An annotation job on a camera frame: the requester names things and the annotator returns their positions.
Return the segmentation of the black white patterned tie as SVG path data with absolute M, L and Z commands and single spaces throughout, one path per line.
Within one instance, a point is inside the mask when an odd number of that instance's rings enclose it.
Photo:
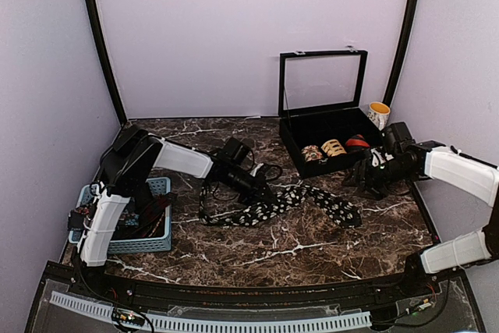
M 362 225 L 359 208 L 350 201 L 318 187 L 301 185 L 287 187 L 276 193 L 276 202 L 267 203 L 262 200 L 221 217 L 210 216 L 205 210 L 207 189 L 200 193 L 198 218 L 206 226 L 244 226 L 251 227 L 268 221 L 291 209 L 300 207 L 307 199 L 311 199 L 336 225 L 341 228 L 358 228 Z

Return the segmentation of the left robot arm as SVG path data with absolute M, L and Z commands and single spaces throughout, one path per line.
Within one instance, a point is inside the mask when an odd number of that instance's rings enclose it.
M 188 174 L 206 184 L 220 182 L 236 191 L 238 202 L 248 209 L 275 205 L 278 199 L 264 174 L 242 168 L 248 152 L 248 147 L 235 138 L 208 153 L 130 126 L 101 157 L 95 181 L 96 207 L 84 219 L 77 245 L 80 260 L 88 267 L 105 264 L 119 216 L 153 168 Z

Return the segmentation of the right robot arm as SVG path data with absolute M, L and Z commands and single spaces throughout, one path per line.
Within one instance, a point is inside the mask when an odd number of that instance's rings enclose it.
M 386 158 L 368 151 L 348 171 L 343 181 L 369 198 L 388 196 L 392 183 L 409 179 L 429 179 L 427 194 L 434 204 L 442 205 L 438 221 L 444 218 L 456 223 L 465 205 L 473 199 L 490 209 L 488 222 L 482 228 L 461 234 L 434 245 L 416 256 L 418 267 L 412 267 L 398 280 L 403 296 L 416 296 L 426 287 L 428 275 L 454 268 L 471 270 L 488 267 L 498 260 L 498 163 L 476 158 L 461 150 L 436 141 L 398 142 L 383 149 Z

